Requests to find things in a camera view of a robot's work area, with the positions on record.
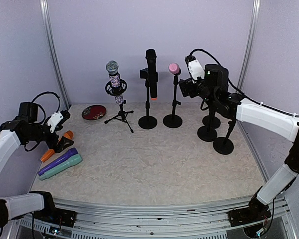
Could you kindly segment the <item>black round-base stand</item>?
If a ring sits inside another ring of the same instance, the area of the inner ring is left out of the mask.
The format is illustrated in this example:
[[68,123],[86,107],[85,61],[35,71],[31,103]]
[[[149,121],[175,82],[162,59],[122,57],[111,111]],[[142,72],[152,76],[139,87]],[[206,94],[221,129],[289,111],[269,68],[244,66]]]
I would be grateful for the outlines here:
[[208,126],[213,129],[218,129],[221,125],[220,119],[215,115],[215,111],[209,110],[207,116],[204,116],[202,119],[204,126]]

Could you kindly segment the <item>orange microphone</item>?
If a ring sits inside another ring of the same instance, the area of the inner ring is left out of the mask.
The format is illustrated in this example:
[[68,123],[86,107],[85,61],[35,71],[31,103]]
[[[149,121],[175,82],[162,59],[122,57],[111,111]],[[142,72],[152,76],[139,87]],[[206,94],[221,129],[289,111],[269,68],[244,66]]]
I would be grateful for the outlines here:
[[[74,134],[72,131],[67,131],[64,133],[63,137],[67,138],[68,140],[72,140],[74,137]],[[55,151],[53,149],[47,150],[43,156],[41,157],[40,161],[41,162],[46,162],[50,157],[52,157],[55,154]]]

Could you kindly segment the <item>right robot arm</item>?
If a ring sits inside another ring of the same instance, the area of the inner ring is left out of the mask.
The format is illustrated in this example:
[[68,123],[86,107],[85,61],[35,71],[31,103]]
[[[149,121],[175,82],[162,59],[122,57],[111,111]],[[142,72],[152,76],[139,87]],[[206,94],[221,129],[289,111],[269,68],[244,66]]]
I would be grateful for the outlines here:
[[189,79],[180,80],[184,97],[200,97],[209,111],[207,124],[198,131],[203,141],[213,142],[215,151],[227,155],[233,151],[229,136],[236,122],[249,123],[287,139],[293,145],[278,170],[251,198],[248,206],[230,211],[233,219],[255,221],[265,216],[270,202],[286,190],[299,175],[299,115],[267,106],[241,90],[231,93],[229,71],[219,61],[201,66],[192,50],[185,57]]

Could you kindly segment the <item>teal microphone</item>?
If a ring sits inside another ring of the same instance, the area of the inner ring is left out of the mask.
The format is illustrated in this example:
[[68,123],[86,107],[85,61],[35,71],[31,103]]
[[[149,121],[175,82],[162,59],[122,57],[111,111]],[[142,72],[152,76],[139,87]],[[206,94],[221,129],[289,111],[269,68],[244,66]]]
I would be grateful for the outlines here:
[[43,181],[45,179],[51,178],[57,175],[58,173],[79,164],[80,162],[82,162],[81,156],[79,154],[73,155],[70,158],[68,158],[66,161],[60,163],[59,165],[43,173],[41,176],[39,176],[39,180]]

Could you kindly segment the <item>purple microphone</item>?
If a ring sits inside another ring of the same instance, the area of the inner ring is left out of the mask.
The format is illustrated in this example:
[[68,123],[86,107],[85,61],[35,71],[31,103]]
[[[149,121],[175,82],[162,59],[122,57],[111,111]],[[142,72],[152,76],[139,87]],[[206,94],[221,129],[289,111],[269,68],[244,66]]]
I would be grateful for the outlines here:
[[55,159],[53,162],[49,163],[48,165],[46,165],[45,167],[43,167],[42,169],[40,169],[38,171],[38,175],[41,176],[42,174],[44,174],[48,170],[50,170],[50,169],[54,168],[55,166],[57,166],[57,165],[65,162],[71,156],[74,156],[76,154],[78,154],[78,151],[77,151],[76,148],[69,149],[63,155],[61,155],[60,157],[58,157],[57,159]]

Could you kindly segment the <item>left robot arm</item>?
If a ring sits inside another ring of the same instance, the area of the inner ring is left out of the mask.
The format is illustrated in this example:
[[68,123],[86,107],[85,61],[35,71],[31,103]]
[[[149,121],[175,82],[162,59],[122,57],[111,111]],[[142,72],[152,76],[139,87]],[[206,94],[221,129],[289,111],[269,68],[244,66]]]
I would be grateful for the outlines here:
[[[35,96],[31,101],[19,105],[17,116],[0,126],[0,177],[6,172],[6,166],[14,158],[14,154],[21,147],[26,152],[32,152],[41,143],[49,149],[60,153],[73,145],[73,141],[57,133],[70,119],[70,112],[57,108],[47,116],[43,106],[36,100],[44,95],[57,93],[46,91]],[[53,222],[60,216],[59,209],[55,206],[51,193],[32,191],[15,196],[0,197],[0,229],[9,221],[21,218],[28,213],[38,213]]]

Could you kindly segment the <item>pink microphone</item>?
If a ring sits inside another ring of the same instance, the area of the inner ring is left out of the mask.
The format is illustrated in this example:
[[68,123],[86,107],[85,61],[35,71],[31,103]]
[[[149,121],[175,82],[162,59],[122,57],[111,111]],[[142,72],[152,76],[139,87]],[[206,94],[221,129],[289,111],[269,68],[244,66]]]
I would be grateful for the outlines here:
[[181,74],[181,68],[177,63],[169,64],[168,70],[175,76],[179,76]]

